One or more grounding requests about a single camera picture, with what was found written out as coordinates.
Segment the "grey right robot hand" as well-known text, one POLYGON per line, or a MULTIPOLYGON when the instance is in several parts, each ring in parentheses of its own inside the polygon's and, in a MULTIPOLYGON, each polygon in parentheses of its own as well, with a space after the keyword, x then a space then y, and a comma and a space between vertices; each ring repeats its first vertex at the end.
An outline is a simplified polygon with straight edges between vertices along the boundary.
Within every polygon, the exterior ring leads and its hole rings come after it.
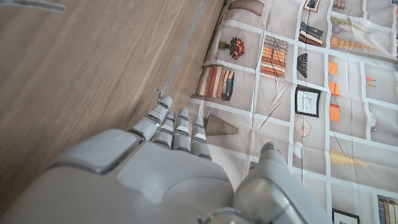
POLYGON ((57 156, 2 223, 330 223, 273 142, 234 189, 213 162, 208 122, 172 99, 130 130, 109 129, 57 156))

